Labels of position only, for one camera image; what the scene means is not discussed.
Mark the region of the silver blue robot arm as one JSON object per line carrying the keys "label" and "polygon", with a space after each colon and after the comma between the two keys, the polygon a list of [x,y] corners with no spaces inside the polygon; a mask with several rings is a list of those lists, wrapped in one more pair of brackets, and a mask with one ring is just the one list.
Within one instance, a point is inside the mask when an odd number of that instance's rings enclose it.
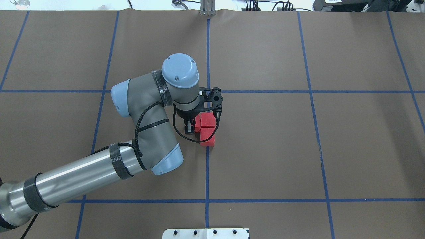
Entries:
{"label": "silver blue robot arm", "polygon": [[165,108],[173,106],[194,132],[192,112],[201,101],[195,60],[184,53],[168,56],[161,69],[128,79],[111,88],[118,113],[132,118],[133,138],[108,145],[82,159],[38,173],[18,183],[1,184],[1,232],[16,229],[32,216],[57,208],[109,184],[150,170],[161,175],[183,162],[176,130]]}

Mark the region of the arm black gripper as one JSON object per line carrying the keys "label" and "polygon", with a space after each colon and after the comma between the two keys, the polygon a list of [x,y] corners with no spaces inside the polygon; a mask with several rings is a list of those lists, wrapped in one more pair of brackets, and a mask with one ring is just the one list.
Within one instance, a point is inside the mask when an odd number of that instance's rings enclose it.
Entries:
{"label": "arm black gripper", "polygon": [[176,106],[176,113],[183,119],[185,124],[185,134],[194,134],[194,124],[196,123],[195,118],[201,112],[201,107],[197,106],[191,110],[182,110]]}

